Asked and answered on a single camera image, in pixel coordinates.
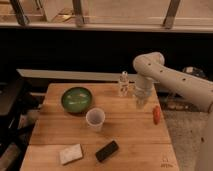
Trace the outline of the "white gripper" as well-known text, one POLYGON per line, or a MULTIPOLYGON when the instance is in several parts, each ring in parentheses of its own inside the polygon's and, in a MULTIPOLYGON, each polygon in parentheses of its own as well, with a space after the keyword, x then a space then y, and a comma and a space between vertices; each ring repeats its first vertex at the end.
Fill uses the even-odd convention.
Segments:
POLYGON ((151 93, 151 89, 142 89, 138 86, 134 87, 133 94, 135 96, 136 107, 138 109, 142 109, 144 107, 148 101, 148 98, 151 96, 151 93))

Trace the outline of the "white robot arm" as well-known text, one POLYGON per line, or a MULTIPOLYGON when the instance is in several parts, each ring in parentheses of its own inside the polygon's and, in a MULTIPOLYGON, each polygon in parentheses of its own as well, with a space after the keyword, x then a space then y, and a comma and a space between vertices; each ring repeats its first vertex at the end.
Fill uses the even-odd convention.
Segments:
POLYGON ((184 97, 209 114, 203 130, 194 171, 213 171, 213 82, 164 66, 160 52, 142 54, 134 58, 137 72, 134 94, 141 100, 151 95, 153 81, 184 97))

